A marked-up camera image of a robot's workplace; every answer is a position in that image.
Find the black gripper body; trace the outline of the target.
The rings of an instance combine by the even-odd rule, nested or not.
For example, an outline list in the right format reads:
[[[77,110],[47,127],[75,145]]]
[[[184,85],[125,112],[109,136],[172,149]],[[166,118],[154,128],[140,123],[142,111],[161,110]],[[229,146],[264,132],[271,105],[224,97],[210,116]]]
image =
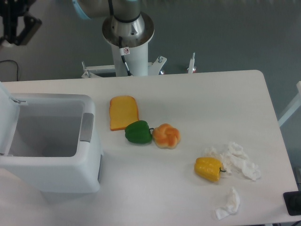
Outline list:
[[[23,16],[35,2],[36,0],[1,0],[0,16],[8,14],[11,16]]]

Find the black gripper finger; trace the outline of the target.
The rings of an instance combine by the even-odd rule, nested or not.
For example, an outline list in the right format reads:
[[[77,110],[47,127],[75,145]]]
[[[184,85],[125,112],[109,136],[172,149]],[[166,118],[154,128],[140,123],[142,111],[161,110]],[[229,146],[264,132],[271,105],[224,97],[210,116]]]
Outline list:
[[[11,16],[3,16],[3,36],[0,38],[0,45],[2,46],[6,41],[8,44],[14,43],[14,21]]]
[[[27,45],[37,30],[42,25],[42,21],[40,19],[35,18],[30,13],[25,13],[22,15],[24,19],[24,28],[17,35],[17,25],[18,25],[18,17],[14,16],[10,19],[10,32],[9,32],[9,43],[15,44],[17,46]]]

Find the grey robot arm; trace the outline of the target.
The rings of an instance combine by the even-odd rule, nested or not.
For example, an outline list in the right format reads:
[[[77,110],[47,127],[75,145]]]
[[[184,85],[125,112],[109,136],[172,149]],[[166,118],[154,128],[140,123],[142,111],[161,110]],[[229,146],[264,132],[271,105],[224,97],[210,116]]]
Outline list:
[[[40,19],[30,14],[34,0],[2,0],[0,17],[3,22],[3,35],[0,44],[27,45],[42,25]],[[139,0],[73,0],[73,7],[83,19],[103,16],[116,16],[126,23],[136,20],[141,13]]]

